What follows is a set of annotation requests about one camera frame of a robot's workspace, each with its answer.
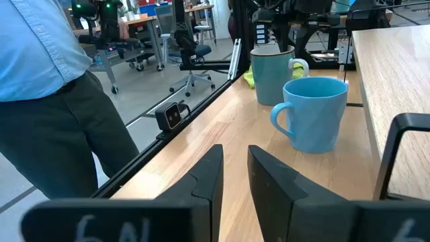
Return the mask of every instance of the mug handle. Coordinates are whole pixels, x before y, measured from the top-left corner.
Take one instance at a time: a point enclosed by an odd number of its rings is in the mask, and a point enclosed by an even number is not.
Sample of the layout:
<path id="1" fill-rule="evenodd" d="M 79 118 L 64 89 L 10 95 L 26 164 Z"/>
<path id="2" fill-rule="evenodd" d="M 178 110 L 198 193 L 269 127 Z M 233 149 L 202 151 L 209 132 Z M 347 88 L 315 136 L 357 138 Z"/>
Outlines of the mug handle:
<path id="1" fill-rule="evenodd" d="M 278 123 L 277 123 L 277 116 L 280 114 L 280 112 L 283 109 L 292 108 L 293 105 L 290 102 L 285 102 L 281 104 L 276 104 L 275 107 L 270 111 L 270 122 L 275 126 L 276 129 L 283 132 L 288 138 L 294 139 L 294 133 L 288 130 L 283 129 Z"/>
<path id="2" fill-rule="evenodd" d="M 309 65 L 304 59 L 301 59 L 301 58 L 290 59 L 290 61 L 288 62 L 288 68 L 293 69 L 294 63 L 300 63 L 303 65 L 303 71 L 304 71 L 303 77 L 309 76 Z"/>

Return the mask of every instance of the light blue mug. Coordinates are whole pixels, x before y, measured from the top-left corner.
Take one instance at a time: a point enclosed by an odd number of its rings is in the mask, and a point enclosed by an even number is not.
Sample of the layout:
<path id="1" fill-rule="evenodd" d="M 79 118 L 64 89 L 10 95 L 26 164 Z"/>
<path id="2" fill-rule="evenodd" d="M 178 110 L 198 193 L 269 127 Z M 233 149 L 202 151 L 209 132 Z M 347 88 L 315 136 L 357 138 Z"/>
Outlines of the light blue mug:
<path id="1" fill-rule="evenodd" d="M 281 52 L 277 44 L 251 51 L 255 92 L 260 104 L 274 106 L 282 102 L 282 87 L 292 79 L 294 63 L 303 65 L 304 77 L 307 77 L 308 63 L 294 58 L 293 46 L 288 46 L 285 52 Z"/>
<path id="2" fill-rule="evenodd" d="M 304 77 L 284 85 L 284 102 L 273 107 L 271 123 L 289 139 L 293 148 L 324 153 L 334 148 L 347 103 L 348 85 L 330 77 Z M 277 123 L 286 110 L 288 130 Z"/>

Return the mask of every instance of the man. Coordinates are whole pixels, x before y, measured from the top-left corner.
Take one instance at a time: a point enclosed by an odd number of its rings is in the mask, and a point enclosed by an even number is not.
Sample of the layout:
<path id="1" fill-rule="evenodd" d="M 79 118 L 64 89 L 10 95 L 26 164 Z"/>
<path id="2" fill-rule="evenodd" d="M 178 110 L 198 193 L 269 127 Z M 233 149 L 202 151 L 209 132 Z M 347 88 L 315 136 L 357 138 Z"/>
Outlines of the man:
<path id="1" fill-rule="evenodd" d="M 91 151 L 111 177 L 138 149 L 57 0 L 1 0 L 0 15 L 0 153 L 48 198 L 89 197 Z"/>

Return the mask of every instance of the dark trousers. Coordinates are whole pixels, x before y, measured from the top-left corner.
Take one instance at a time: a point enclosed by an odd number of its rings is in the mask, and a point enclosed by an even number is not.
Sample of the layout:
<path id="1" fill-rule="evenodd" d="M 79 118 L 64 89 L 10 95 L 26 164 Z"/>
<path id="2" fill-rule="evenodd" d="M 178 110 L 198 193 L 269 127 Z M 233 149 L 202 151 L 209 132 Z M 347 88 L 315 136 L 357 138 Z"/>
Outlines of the dark trousers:
<path id="1" fill-rule="evenodd" d="M 0 153 L 48 198 L 90 197 L 96 191 L 92 151 L 108 177 L 138 154 L 92 73 L 63 93 L 0 102 Z"/>

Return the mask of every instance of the green cloth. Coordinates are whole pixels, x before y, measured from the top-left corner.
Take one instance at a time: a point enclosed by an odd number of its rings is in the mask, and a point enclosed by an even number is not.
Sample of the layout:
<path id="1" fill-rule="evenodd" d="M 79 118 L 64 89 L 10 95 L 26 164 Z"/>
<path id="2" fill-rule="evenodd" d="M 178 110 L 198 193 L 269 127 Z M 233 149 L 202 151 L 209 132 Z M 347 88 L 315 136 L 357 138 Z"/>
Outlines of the green cloth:
<path id="1" fill-rule="evenodd" d="M 293 77 L 292 79 L 297 79 L 297 78 L 301 78 L 303 77 L 304 74 L 304 69 L 303 69 L 303 65 L 300 63 L 294 63 L 294 70 L 293 70 Z M 245 80 L 247 80 L 249 87 L 251 89 L 255 88 L 255 84 L 254 84 L 254 76 L 253 76 L 253 69 L 252 66 L 249 65 L 249 70 L 243 74 L 243 77 L 245 78 Z"/>

